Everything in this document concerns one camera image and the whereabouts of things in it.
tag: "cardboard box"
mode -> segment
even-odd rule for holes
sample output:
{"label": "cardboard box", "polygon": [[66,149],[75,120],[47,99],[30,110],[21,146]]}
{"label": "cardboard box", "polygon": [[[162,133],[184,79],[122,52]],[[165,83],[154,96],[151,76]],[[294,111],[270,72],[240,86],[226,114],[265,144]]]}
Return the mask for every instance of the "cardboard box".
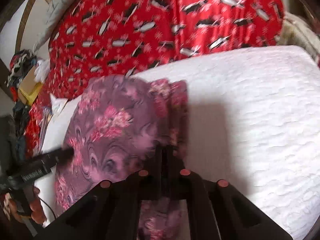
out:
{"label": "cardboard box", "polygon": [[18,88],[18,97],[22,103],[31,106],[38,96],[42,84],[35,82],[35,70],[36,66],[30,69],[29,73],[22,80]]}

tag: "black cable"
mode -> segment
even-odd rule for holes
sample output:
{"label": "black cable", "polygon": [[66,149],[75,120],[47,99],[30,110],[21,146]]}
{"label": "black cable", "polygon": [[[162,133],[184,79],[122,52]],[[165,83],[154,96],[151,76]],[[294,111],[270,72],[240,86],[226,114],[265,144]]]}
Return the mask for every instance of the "black cable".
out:
{"label": "black cable", "polygon": [[51,210],[51,212],[52,212],[52,214],[53,214],[53,216],[54,216],[54,219],[56,219],[56,215],[54,214],[52,208],[51,208],[44,200],[42,200],[41,198],[39,198],[39,199],[40,199],[44,204],[46,204],[46,206],[47,206],[48,208],[50,208],[50,210]]}

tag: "white wall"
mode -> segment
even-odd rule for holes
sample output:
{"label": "white wall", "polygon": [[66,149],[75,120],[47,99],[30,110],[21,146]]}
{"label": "white wall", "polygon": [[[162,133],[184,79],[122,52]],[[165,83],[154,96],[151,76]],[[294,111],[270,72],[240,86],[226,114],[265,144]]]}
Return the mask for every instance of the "white wall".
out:
{"label": "white wall", "polygon": [[0,116],[11,114],[14,102],[0,89]]}
{"label": "white wall", "polygon": [[[33,49],[34,44],[38,40],[39,35],[45,30],[44,19],[48,9],[45,0],[36,0],[28,17],[26,27],[21,41],[21,49]],[[49,58],[47,41],[38,52],[38,57],[43,59]]]}
{"label": "white wall", "polygon": [[6,22],[0,33],[0,58],[7,68],[9,68],[10,61],[15,53],[18,29],[27,2],[28,0],[23,2],[12,18]]}

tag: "white mattress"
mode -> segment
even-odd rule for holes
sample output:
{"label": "white mattress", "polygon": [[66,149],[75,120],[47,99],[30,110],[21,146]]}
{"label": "white mattress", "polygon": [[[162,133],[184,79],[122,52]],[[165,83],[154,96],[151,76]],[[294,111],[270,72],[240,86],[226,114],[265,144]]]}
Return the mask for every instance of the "white mattress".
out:
{"label": "white mattress", "polygon": [[137,76],[188,82],[187,168],[230,181],[294,240],[308,233],[320,215],[320,71],[303,49],[240,49]]}

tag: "floral garment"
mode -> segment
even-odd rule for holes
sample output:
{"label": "floral garment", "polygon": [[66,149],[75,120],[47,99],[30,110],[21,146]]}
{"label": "floral garment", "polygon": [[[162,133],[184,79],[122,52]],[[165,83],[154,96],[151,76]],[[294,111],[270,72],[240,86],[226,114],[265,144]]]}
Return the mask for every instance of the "floral garment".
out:
{"label": "floral garment", "polygon": [[[102,180],[121,181],[140,170],[157,143],[177,146],[175,154],[185,157],[187,101],[183,81],[146,83],[121,75],[91,79],[64,141],[73,147],[74,158],[56,170],[59,214]],[[143,201],[138,235],[172,239],[180,217],[177,201]]]}
{"label": "floral garment", "polygon": [[73,99],[92,77],[275,45],[282,20],[281,0],[75,0],[49,42],[51,70],[30,111],[29,155],[48,93]]}

